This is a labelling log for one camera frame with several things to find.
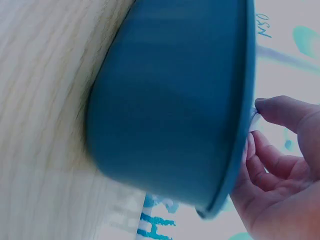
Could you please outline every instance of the fingernail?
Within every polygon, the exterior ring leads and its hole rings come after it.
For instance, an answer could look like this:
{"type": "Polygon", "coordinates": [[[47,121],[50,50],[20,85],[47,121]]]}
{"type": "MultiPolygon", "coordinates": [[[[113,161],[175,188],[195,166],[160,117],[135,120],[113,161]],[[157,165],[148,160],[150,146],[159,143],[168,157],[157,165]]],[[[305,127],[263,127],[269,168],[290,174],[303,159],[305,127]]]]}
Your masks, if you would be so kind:
{"type": "Polygon", "coordinates": [[[265,100],[266,100],[266,98],[257,98],[255,100],[254,105],[257,108],[258,112],[259,112],[260,108],[263,107],[265,100]]]}
{"type": "Polygon", "coordinates": [[[262,101],[264,101],[264,100],[266,100],[266,98],[257,98],[257,99],[255,100],[255,102],[258,103],[258,102],[262,102],[262,101]]]}

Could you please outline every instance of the blue bowl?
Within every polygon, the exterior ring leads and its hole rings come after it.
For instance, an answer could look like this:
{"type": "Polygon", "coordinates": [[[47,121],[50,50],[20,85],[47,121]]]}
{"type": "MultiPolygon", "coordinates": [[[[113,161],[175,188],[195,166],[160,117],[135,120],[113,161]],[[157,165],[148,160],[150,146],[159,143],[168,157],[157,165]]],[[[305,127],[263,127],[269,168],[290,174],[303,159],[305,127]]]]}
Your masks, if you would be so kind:
{"type": "Polygon", "coordinates": [[[137,0],[89,99],[101,171],[213,217],[241,163],[255,46],[253,0],[137,0]]]}

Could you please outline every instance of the hand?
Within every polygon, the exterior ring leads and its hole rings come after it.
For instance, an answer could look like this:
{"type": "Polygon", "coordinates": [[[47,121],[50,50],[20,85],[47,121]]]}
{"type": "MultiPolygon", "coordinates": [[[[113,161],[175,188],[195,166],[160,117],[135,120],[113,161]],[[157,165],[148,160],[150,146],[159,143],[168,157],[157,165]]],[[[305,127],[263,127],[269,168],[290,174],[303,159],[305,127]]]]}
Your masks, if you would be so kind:
{"type": "Polygon", "coordinates": [[[318,240],[320,107],[286,96],[255,106],[268,122],[297,133],[304,157],[283,155],[261,132],[250,133],[231,194],[235,208],[255,240],[318,240]]]}

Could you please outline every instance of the wooden surface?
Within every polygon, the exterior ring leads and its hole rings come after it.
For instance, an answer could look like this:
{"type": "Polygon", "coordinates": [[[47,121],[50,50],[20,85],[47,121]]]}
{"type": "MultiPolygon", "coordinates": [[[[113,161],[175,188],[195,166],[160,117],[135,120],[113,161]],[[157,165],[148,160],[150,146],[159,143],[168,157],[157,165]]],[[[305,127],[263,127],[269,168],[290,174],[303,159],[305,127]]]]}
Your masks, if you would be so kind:
{"type": "Polygon", "coordinates": [[[90,87],[132,0],[0,0],[0,240],[131,240],[144,193],[84,146],[90,87]]]}

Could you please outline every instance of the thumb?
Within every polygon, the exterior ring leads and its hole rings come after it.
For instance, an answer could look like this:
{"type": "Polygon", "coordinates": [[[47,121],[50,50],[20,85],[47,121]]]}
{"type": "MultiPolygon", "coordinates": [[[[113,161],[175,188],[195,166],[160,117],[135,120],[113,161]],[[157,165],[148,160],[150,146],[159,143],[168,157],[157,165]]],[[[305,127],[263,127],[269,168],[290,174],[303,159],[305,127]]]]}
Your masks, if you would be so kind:
{"type": "Polygon", "coordinates": [[[265,120],[297,134],[300,150],[320,179],[320,106],[288,96],[257,99],[255,107],[265,120]]]}

